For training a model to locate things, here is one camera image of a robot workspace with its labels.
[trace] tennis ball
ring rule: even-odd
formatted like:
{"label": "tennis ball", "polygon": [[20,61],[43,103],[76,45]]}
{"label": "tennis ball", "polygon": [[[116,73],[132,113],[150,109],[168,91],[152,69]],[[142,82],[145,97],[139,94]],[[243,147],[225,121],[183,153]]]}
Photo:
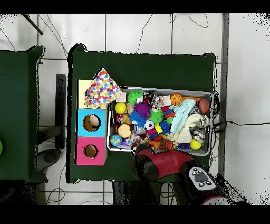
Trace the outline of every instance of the tennis ball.
{"label": "tennis ball", "polygon": [[190,148],[192,148],[193,150],[198,150],[201,147],[201,143],[199,143],[198,141],[196,141],[194,138],[191,140],[190,142]]}
{"label": "tennis ball", "polygon": [[125,112],[126,108],[127,107],[123,102],[118,102],[114,107],[117,114],[123,114]]}

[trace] gray bin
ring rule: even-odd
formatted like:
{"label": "gray bin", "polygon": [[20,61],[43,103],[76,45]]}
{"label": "gray bin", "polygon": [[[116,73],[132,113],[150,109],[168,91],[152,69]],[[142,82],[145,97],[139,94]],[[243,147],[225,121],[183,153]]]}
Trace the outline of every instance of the gray bin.
{"label": "gray bin", "polygon": [[[210,124],[208,127],[205,128],[205,142],[198,150],[182,150],[183,152],[190,153],[192,155],[197,156],[205,156],[210,153],[211,150],[211,131],[212,131],[212,125],[213,125],[213,108],[214,108],[214,101],[213,101],[213,95],[210,92],[198,92],[198,91],[186,91],[186,90],[172,90],[172,89],[152,89],[152,88],[140,88],[140,87],[122,87],[121,91],[126,92],[127,96],[128,93],[132,90],[144,90],[144,91],[155,91],[157,92],[158,96],[167,96],[172,94],[181,94],[184,97],[204,97],[209,101],[210,104],[210,110],[207,112],[207,116],[210,118]],[[126,148],[118,148],[115,146],[112,146],[110,143],[110,136],[113,135],[113,113],[115,113],[114,106],[116,105],[116,102],[112,102],[108,107],[108,134],[107,134],[107,148],[112,151],[118,151],[118,152],[131,152],[131,149]]]}

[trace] orange ball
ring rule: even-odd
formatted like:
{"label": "orange ball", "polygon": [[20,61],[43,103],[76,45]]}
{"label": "orange ball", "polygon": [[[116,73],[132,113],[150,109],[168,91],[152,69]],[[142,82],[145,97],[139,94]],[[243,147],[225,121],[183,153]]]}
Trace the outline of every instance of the orange ball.
{"label": "orange ball", "polygon": [[171,104],[178,106],[182,102],[182,96],[180,94],[171,95]]}

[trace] rubber toy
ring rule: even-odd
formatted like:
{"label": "rubber toy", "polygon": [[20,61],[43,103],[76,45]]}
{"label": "rubber toy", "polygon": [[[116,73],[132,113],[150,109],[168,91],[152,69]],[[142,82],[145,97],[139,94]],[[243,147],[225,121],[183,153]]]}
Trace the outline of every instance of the rubber toy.
{"label": "rubber toy", "polygon": [[143,126],[146,130],[151,130],[154,128],[154,123],[150,120],[146,120],[145,125]]}
{"label": "rubber toy", "polygon": [[118,146],[120,145],[122,142],[122,138],[120,135],[112,135],[111,138],[110,138],[110,143],[113,145],[113,146]]}
{"label": "rubber toy", "polygon": [[116,113],[118,113],[118,114],[123,114],[125,112],[126,108],[127,107],[123,102],[118,102],[114,107]]}
{"label": "rubber toy", "polygon": [[199,101],[199,109],[202,114],[205,114],[209,110],[209,102],[206,98],[201,98]]}
{"label": "rubber toy", "polygon": [[0,141],[0,155],[1,155],[2,151],[3,151],[3,144],[2,144],[2,142]]}
{"label": "rubber toy", "polygon": [[201,147],[201,143],[199,143],[198,141],[196,141],[194,138],[191,140],[190,142],[190,148],[192,148],[193,150],[198,150]]}

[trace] dark green tablecloth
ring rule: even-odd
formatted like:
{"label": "dark green tablecloth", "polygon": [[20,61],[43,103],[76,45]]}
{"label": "dark green tablecloth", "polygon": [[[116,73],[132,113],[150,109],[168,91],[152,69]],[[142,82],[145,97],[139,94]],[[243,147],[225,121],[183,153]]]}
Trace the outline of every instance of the dark green tablecloth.
{"label": "dark green tablecloth", "polygon": [[37,142],[36,64],[43,47],[0,51],[0,180],[44,182],[34,166]]}
{"label": "dark green tablecloth", "polygon": [[[215,55],[149,55],[113,52],[85,52],[84,45],[75,45],[69,52],[67,180],[135,180],[131,171],[129,152],[108,152],[104,166],[74,165],[76,112],[76,79],[92,79],[100,68],[105,68],[119,86],[213,91]],[[199,158],[209,164],[209,156]],[[173,176],[160,181],[172,182]]]}

